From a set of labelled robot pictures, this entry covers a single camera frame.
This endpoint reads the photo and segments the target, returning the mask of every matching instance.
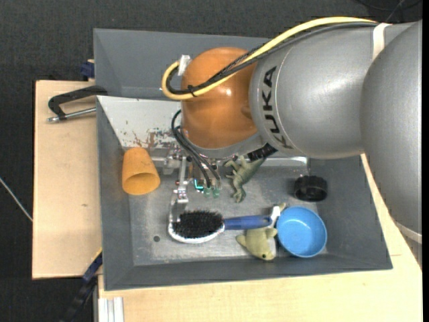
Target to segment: yellow plush toy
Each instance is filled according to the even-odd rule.
[[[265,227],[247,230],[245,236],[238,235],[235,239],[253,256],[262,260],[273,260],[275,255],[271,251],[268,240],[276,235],[276,228]]]
[[[245,235],[238,235],[235,238],[237,242],[245,247],[253,256],[262,260],[273,260],[275,254],[273,254],[270,244],[273,243],[271,239],[277,235],[277,229],[274,225],[285,207],[285,203],[273,207],[271,214],[272,223],[268,227],[249,229]]]

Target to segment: brush bristles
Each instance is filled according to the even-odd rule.
[[[187,239],[196,239],[212,235],[223,225],[220,213],[211,211],[185,211],[180,215],[180,222],[173,222],[177,235]]]

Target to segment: toy dinosaur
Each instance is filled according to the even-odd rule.
[[[238,235],[235,239],[250,254],[262,260],[273,260],[275,255],[269,246],[269,239],[277,235],[276,228],[259,228],[246,231],[246,235]]]
[[[225,166],[232,166],[233,175],[226,175],[227,178],[233,179],[233,186],[237,190],[234,193],[234,198],[237,203],[240,203],[246,197],[246,192],[243,189],[243,185],[248,182],[253,175],[257,172],[258,168],[263,164],[265,158],[258,159],[253,162],[246,162],[244,156],[239,156],[240,165],[233,160],[229,160]]]

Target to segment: green toy dinosaur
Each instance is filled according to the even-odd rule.
[[[234,193],[233,196],[237,203],[242,202],[246,197],[246,192],[243,189],[243,185],[246,182],[248,182],[253,175],[255,175],[259,167],[265,161],[265,158],[258,159],[253,162],[246,162],[246,160],[244,159],[244,156],[239,156],[239,160],[240,160],[240,165],[238,165],[233,160],[229,160],[225,164],[225,166],[232,166],[234,168],[233,175],[226,175],[226,177],[233,179],[233,185],[237,190],[237,192]]]

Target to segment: wooden table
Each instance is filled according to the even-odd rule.
[[[95,116],[46,122],[50,97],[93,84],[36,84],[34,279],[80,276],[101,246]],[[101,274],[98,294],[123,297],[126,322],[422,321],[422,271],[363,163],[393,270],[120,291]]]

